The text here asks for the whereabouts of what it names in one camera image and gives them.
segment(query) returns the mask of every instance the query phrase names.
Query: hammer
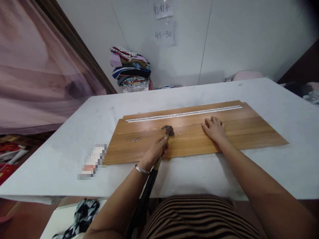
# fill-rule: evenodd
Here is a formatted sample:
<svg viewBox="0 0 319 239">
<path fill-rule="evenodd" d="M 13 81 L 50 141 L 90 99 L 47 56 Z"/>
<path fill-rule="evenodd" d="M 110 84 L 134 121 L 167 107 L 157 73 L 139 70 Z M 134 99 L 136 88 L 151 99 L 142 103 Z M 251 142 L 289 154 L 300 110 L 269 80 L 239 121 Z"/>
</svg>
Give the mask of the hammer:
<svg viewBox="0 0 319 239">
<path fill-rule="evenodd" d="M 174 130 L 173 130 L 172 126 L 165 125 L 161 129 L 166 129 L 167 141 L 169 140 L 169 137 L 174 136 Z M 135 210 L 135 212 L 131 218 L 131 221 L 129 223 L 129 226 L 126 230 L 125 238 L 127 238 L 127 239 L 132 238 L 133 232 L 134 232 L 134 234 L 137 233 L 137 228 L 138 228 L 138 225 L 142 219 L 142 216 L 146 215 L 147 208 L 149 206 L 150 194 L 151 194 L 153 185 L 155 183 L 157 173 L 159 171 L 160 162 L 162 161 L 162 155 L 163 155 L 163 152 L 166 148 L 166 145 L 167 145 L 167 143 L 163 146 L 162 153 L 161 153 L 160 157 L 157 159 L 156 163 L 154 164 L 154 167 L 150 173 L 150 176 L 147 179 L 146 186 L 144 188 L 142 197 L 141 197 L 141 199 L 136 207 L 136 210 Z"/>
<path fill-rule="evenodd" d="M 167 142 L 168 142 L 169 137 L 174 136 L 173 127 L 170 126 L 170 125 L 165 125 L 165 126 L 163 126 L 161 129 L 166 129 L 166 137 L 167 137 Z M 154 164 L 154 167 L 153 167 L 152 171 L 153 171 L 154 169 L 157 170 L 157 171 L 159 170 L 160 162 L 162 161 L 162 155 L 163 155 L 164 150 L 166 149 L 166 145 L 167 145 L 167 143 L 163 146 L 162 154 L 161 154 L 160 157 L 156 160 L 156 163 Z"/>
</svg>

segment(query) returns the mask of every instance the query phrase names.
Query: pink curtain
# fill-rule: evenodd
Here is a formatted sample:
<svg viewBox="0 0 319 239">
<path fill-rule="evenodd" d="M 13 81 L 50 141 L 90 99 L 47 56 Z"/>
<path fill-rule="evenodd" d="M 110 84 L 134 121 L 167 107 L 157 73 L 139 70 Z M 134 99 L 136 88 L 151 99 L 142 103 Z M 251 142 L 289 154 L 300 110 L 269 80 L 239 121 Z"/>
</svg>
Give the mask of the pink curtain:
<svg viewBox="0 0 319 239">
<path fill-rule="evenodd" d="M 0 134 L 56 130 L 106 94 L 33 0 L 1 0 L 0 30 Z"/>
</svg>

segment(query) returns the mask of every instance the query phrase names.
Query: forearm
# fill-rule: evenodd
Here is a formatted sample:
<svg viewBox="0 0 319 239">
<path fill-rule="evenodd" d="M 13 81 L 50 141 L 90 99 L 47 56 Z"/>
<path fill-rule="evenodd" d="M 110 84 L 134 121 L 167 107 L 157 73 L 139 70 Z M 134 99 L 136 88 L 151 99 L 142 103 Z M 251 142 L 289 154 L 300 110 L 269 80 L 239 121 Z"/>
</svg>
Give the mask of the forearm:
<svg viewBox="0 0 319 239">
<path fill-rule="evenodd" d="M 218 142 L 269 238 L 314 238 L 318 222 L 303 205 L 228 140 Z"/>
<path fill-rule="evenodd" d="M 240 186 L 250 200 L 264 198 L 267 195 L 289 194 L 275 179 L 227 139 L 221 139 L 218 145 Z"/>
<path fill-rule="evenodd" d="M 148 176 L 133 169 L 91 223 L 88 232 L 115 231 L 124 236 Z"/>
</svg>

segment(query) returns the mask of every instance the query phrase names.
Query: wrist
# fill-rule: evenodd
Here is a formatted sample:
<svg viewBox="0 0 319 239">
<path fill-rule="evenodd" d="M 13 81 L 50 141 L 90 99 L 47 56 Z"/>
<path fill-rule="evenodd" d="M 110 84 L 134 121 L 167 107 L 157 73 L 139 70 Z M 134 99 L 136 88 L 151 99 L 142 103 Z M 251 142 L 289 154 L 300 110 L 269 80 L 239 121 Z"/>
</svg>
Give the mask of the wrist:
<svg viewBox="0 0 319 239">
<path fill-rule="evenodd" d="M 151 163 L 148 162 L 147 159 L 145 158 L 142 158 L 138 163 L 137 163 L 137 166 L 139 166 L 141 169 L 144 169 L 148 172 L 151 171 L 153 165 Z"/>
<path fill-rule="evenodd" d="M 218 144 L 218 146 L 219 146 L 220 144 L 227 143 L 227 142 L 228 142 L 228 139 L 221 137 L 221 138 L 216 139 L 215 142 L 216 142 L 216 143 Z"/>
</svg>

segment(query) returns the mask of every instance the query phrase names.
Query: metal strip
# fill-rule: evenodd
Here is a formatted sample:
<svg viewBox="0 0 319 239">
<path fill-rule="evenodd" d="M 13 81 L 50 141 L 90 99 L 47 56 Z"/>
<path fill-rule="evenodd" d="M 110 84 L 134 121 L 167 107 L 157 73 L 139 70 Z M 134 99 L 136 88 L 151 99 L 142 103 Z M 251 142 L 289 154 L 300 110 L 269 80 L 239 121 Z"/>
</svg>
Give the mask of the metal strip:
<svg viewBox="0 0 319 239">
<path fill-rule="evenodd" d="M 162 120 L 162 119 L 168 119 L 168 118 L 190 116 L 190 115 L 200 115 L 200 114 L 206 114 L 206 113 L 212 113 L 212 112 L 218 112 L 218 111 L 226 111 L 226 110 L 234 110 L 234 109 L 240 109 L 240 108 L 242 108 L 240 105 L 228 106 L 228 107 L 223 107 L 223 108 L 216 108 L 216 109 L 210 109 L 210 110 L 201 110 L 201 111 L 192 111 L 192 112 L 172 114 L 172 115 L 153 116 L 153 117 L 139 118 L 139 119 L 129 119 L 129 120 L 127 119 L 126 121 L 128 123 L 132 123 L 132 122 L 142 122 L 142 121 L 150 121 L 150 120 Z"/>
</svg>

